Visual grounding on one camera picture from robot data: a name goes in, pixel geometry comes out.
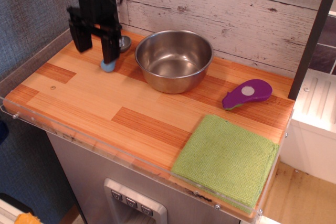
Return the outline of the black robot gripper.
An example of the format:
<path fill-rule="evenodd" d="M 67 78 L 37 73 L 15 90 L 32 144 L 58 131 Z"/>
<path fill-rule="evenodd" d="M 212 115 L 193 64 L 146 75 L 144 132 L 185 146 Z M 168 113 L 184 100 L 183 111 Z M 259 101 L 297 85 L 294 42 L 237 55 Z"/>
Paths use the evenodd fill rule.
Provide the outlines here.
<path fill-rule="evenodd" d="M 92 48 L 91 35 L 101 38 L 103 62 L 117 60 L 121 48 L 118 4 L 122 0 L 78 0 L 78 7 L 68 7 L 69 28 L 79 52 Z"/>

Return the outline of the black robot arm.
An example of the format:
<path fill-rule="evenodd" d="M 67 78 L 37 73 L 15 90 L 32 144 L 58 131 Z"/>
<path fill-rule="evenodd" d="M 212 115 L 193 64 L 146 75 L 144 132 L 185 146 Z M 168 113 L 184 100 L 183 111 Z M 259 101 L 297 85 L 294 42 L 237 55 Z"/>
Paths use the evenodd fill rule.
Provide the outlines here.
<path fill-rule="evenodd" d="M 122 46 L 122 26 L 118 18 L 117 0 L 78 0 L 79 7 L 68 7 L 69 28 L 79 52 L 92 48 L 92 35 L 101 39 L 101 68 L 114 70 Z"/>

